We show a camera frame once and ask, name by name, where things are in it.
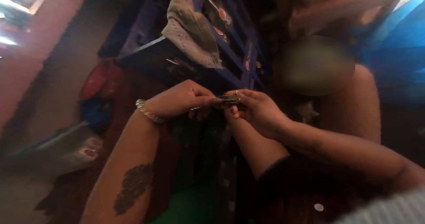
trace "light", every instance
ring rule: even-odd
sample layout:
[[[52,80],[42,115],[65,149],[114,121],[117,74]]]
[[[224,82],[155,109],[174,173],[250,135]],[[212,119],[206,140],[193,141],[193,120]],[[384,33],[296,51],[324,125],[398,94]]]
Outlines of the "light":
[[[0,43],[8,44],[8,45],[17,45],[17,43],[9,40],[8,38],[0,37]]]
[[[21,11],[23,11],[23,12],[26,12],[26,13],[31,14],[31,12],[29,11],[29,9],[28,9],[28,8],[23,7],[23,6],[22,6],[22,5],[20,5],[20,4],[16,4],[16,3],[14,3],[14,2],[13,2],[13,1],[11,1],[11,0],[0,0],[0,3],[1,3],[1,4],[4,4],[4,5],[7,5],[7,6],[11,6],[11,7],[15,8],[15,9],[18,9],[18,10],[21,10]]]

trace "button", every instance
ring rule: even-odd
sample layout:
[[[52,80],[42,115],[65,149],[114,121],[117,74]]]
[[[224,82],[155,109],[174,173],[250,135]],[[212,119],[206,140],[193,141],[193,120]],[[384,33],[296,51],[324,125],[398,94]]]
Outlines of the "button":
[[[315,209],[318,212],[322,212],[323,210],[325,210],[325,208],[323,207],[323,205],[322,204],[319,204],[319,203],[315,204]]]

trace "silver chain bracelet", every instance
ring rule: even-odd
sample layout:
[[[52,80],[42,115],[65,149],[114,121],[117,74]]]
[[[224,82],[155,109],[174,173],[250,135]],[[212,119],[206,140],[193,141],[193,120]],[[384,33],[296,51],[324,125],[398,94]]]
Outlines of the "silver chain bracelet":
[[[164,119],[159,118],[159,117],[156,117],[152,113],[146,111],[146,109],[144,108],[145,102],[146,102],[146,100],[143,100],[143,99],[138,99],[135,102],[135,105],[140,110],[140,112],[142,112],[146,117],[148,117],[149,119],[151,119],[155,123],[162,123],[162,122],[164,122],[165,121]]]

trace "cloth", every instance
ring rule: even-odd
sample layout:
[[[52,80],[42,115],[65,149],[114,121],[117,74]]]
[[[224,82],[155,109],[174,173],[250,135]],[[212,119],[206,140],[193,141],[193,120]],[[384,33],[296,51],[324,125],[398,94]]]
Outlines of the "cloth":
[[[256,219],[262,224],[336,221],[364,205],[371,193],[377,193],[354,175],[344,168],[321,164],[291,152],[258,179],[253,206],[253,211],[259,211]],[[316,204],[324,210],[317,211]]]
[[[425,189],[378,200],[367,207],[348,214],[334,224],[413,224],[424,223]]]
[[[171,0],[167,19],[162,35],[190,60],[206,68],[223,68],[207,19],[202,13],[194,11],[193,0]]]

